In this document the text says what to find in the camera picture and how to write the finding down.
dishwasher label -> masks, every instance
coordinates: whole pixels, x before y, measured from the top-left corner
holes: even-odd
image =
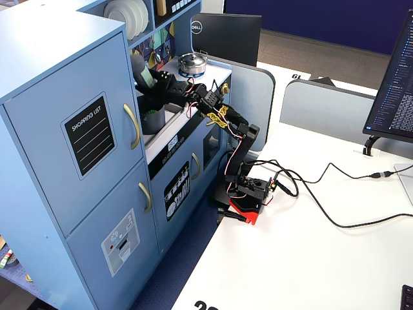
[[[149,176],[152,180],[155,178],[156,174],[166,165],[166,163],[172,158],[176,153],[178,148],[188,139],[188,137],[193,133],[198,125],[202,123],[203,118],[201,117],[200,111],[196,112],[195,115],[182,127],[182,129],[174,136],[167,145],[158,153],[158,155],[149,163]]]
[[[115,147],[103,94],[65,122],[74,160],[81,176],[95,167]]]
[[[189,195],[190,177],[189,177],[189,161],[179,170],[178,174],[174,176],[172,181],[166,186],[165,207],[166,219],[168,222],[174,216],[179,206],[184,202]]]

robotic arm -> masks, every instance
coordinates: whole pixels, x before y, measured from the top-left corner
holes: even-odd
[[[223,103],[223,97],[207,89],[204,84],[194,84],[188,81],[177,81],[173,74],[150,70],[156,84],[152,88],[137,86],[136,89],[146,96],[162,103],[173,103],[184,108],[197,107],[204,117],[209,117],[223,130],[239,141],[236,150],[225,169],[225,180],[230,182],[227,194],[230,204],[238,214],[222,211],[221,215],[237,218],[238,220],[255,224],[263,202],[268,197],[269,190],[274,191],[272,179],[263,181],[249,178],[244,167],[244,159],[254,144],[259,128],[249,125],[248,121],[232,107]],[[231,196],[229,190],[240,196]]]

monitor screen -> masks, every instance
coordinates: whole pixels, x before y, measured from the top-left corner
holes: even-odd
[[[403,25],[363,133],[413,143],[413,10]]]
[[[192,18],[194,50],[255,67],[261,20],[258,15],[195,15]]]

shopping list sign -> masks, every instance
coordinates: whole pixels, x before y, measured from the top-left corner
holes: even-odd
[[[65,123],[65,129],[82,176],[115,147],[103,96]]]
[[[166,186],[165,206],[166,219],[168,222],[178,210],[179,206],[184,202],[189,195],[190,177],[189,177],[189,161],[179,170],[178,174],[174,176],[172,181]]]

silver pot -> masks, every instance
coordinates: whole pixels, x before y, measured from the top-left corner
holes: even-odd
[[[189,53],[178,59],[178,67],[187,74],[202,74],[207,69],[208,58],[200,53]]]

